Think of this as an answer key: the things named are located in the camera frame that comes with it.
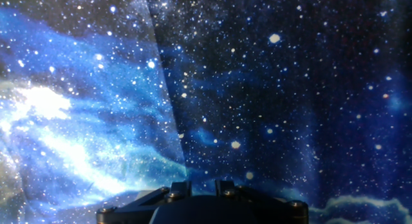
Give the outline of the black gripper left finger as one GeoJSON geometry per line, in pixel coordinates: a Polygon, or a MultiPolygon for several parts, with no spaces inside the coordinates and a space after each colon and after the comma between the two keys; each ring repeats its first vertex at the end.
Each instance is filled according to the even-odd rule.
{"type": "Polygon", "coordinates": [[[155,211],[162,205],[192,196],[190,181],[172,182],[123,206],[106,205],[96,213],[98,224],[149,224],[155,211]]]}

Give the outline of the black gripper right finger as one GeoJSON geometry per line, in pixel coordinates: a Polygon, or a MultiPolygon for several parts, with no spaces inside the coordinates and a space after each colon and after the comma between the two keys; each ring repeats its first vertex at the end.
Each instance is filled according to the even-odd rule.
{"type": "Polygon", "coordinates": [[[308,224],[308,204],[300,200],[273,198],[233,181],[215,180],[216,195],[247,208],[257,223],[308,224]]]}

